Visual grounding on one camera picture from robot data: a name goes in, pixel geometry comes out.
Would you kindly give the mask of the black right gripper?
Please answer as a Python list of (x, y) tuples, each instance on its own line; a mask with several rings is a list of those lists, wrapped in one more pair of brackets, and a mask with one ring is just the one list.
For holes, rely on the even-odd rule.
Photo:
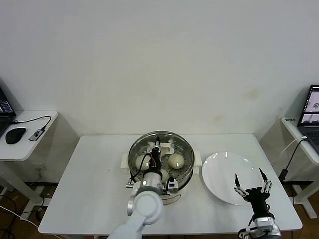
[(262, 188), (251, 188), (244, 190), (240, 186), (240, 182), (237, 174), (235, 174), (235, 187), (234, 190), (241, 196), (244, 197), (244, 200), (249, 202), (252, 206), (254, 214), (265, 215), (268, 213), (269, 209), (266, 203), (266, 200), (270, 196), (270, 190), (272, 188), (273, 182), (269, 180), (266, 174), (259, 168), (260, 174), (264, 181)]

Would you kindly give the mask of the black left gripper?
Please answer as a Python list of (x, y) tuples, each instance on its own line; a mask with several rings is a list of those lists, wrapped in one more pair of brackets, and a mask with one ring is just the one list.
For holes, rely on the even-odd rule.
[(149, 169), (160, 172), (161, 169), (161, 151), (160, 151), (160, 137), (156, 137), (155, 147), (148, 146), (146, 149), (147, 154), (150, 156)]

